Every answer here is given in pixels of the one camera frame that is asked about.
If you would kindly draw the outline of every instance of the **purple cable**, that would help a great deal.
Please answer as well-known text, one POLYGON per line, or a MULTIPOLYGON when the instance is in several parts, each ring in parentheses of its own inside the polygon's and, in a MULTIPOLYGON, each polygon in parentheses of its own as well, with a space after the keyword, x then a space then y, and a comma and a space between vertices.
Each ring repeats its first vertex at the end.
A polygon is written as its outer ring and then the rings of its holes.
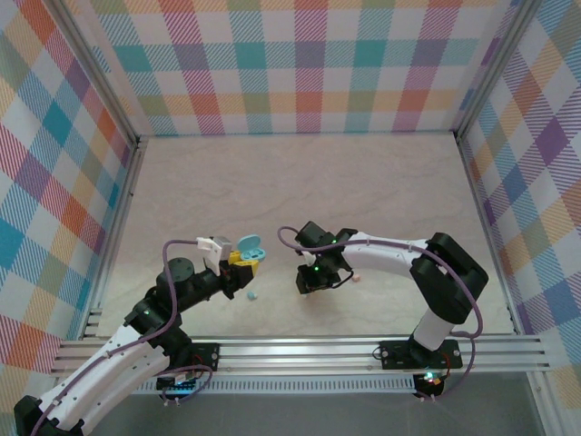
POLYGON ((164 389, 164 390, 162 390, 163 400, 164 401, 172 401, 176 405, 179 405, 181 403, 189 401, 196 393, 198 393, 199 391, 202 391, 208 387, 208 385, 212 381, 213 371, 212 371, 212 368, 210 368, 209 366, 206 366, 206 365, 193 365, 193 366, 184 366, 182 368, 178 368, 177 370, 163 371, 163 372, 160 372, 159 374, 157 374, 158 376, 160 376, 160 375, 165 375, 165 374, 173 374, 175 372, 186 372, 186 371, 196 371, 196 370, 204 370, 204 371, 208 372, 208 380, 206 380, 204 382, 204 384, 202 384, 201 386, 198 386, 198 388, 196 390, 188 393, 185 397, 183 397, 179 401, 168 400, 167 397, 165 396, 165 392, 167 391, 167 389, 164 389))
POLYGON ((404 249, 404 250, 412 250, 412 251, 417 252, 417 253, 422 253, 422 254, 427 255, 427 257, 429 257, 430 259, 433 259, 437 264, 444 267, 444 269, 450 274, 450 276, 452 276, 454 281, 458 284, 458 286, 460 287, 462 292, 466 295, 466 298, 470 302, 470 305, 472 306, 472 309, 474 310, 474 314, 476 315, 476 319, 478 322, 478 327, 474 333, 463 332, 463 331, 450 333, 450 336, 454 336, 457 338, 469 339, 470 343, 472 344, 472 351, 470 353, 470 361, 468 363, 468 366, 466 367, 466 370, 464 371, 464 374, 462 374, 462 377, 460 378, 458 383, 456 383, 451 389, 448 389, 446 393, 450 393, 451 391, 456 389, 466 379, 466 377, 468 376, 468 374, 472 370, 472 367, 474 366, 474 360, 476 358, 476 343, 474 342, 474 340, 478 336, 480 336, 480 334, 482 334, 484 322, 482 320, 482 313, 480 312, 480 309, 478 308, 476 300, 474 300, 474 297, 470 293, 470 290, 464 284, 464 282, 462 282, 462 279, 460 279, 460 277, 456 274, 456 272, 452 269, 452 267, 450 265, 448 265, 442 258, 440 258, 439 256, 437 256, 436 254, 434 254, 432 252, 429 252, 425 248, 417 247, 415 245, 409 245, 406 243, 394 243, 392 241, 381 241, 379 239, 343 241, 341 243, 332 243, 330 245, 325 245, 325 246, 317 247, 317 248, 307 248, 307 247, 303 247, 301 245, 296 245, 294 243, 287 242, 282 237, 283 230, 290 230, 292 232, 295 232, 296 234, 298 234, 299 231, 297 229, 295 229, 294 227, 290 227, 288 225, 283 225, 277 231, 277 234, 279 236, 279 240, 281 241, 281 243, 283 245, 286 245, 287 247, 291 248, 292 250, 299 251, 299 252, 320 253, 320 252, 325 252, 327 250, 331 250, 331 249, 337 248, 337 247, 345 247, 347 245, 361 245, 361 244, 367 245, 367 244, 371 243, 371 244, 375 244, 375 245, 384 245, 384 246, 388 246, 388 247, 400 248, 400 249, 404 249))
MULTIPOLYGON (((172 324, 175 322, 175 319, 178 316, 178 299, 177 299, 177 294, 175 291, 175 286, 173 285, 173 278, 172 278, 172 272, 170 271, 170 264, 167 260, 167 249, 170 247, 170 245, 174 245, 176 243, 187 244, 187 245, 196 245, 198 242, 197 241, 187 241, 187 240, 175 239, 175 240, 168 241, 167 243, 165 243, 163 245, 163 250, 162 250, 163 270, 165 271, 165 276, 168 279, 168 284, 170 285, 170 296, 172 297, 172 315, 170 316, 170 320, 157 332, 153 332, 149 336, 143 336, 142 338, 139 338, 137 341, 126 343, 125 345, 122 345, 119 348, 115 348, 114 350, 111 350, 109 352, 109 358, 111 356, 117 354, 118 352, 123 352, 123 351, 127 350, 128 348, 131 348, 137 344, 147 342, 153 338, 158 337, 160 334, 164 334, 165 332, 167 332, 167 330, 170 327, 172 327, 172 324)), ((30 436, 36 436, 36 434, 40 430, 40 427, 43 424, 44 420, 48 417, 48 415, 50 415, 50 413, 51 413, 51 411, 53 411, 54 407, 56 407, 54 405, 54 403, 55 402, 60 403, 61 400, 64 398, 64 396, 75 386, 76 383, 78 383, 85 375, 87 375, 87 373, 89 373, 95 366, 97 366, 99 363, 101 363, 102 361, 104 361, 106 359, 107 359, 106 357, 100 356, 100 357, 96 358, 94 361, 92 361, 91 363, 89 363, 84 370, 79 372, 69 382, 69 384, 67 384, 63 388, 61 393, 59 393, 58 395, 56 395, 53 398, 53 401, 51 402, 51 404, 48 405, 46 410, 43 412, 43 414, 40 416, 40 418, 38 419, 38 421, 34 425, 33 430, 30 433, 30 436)))

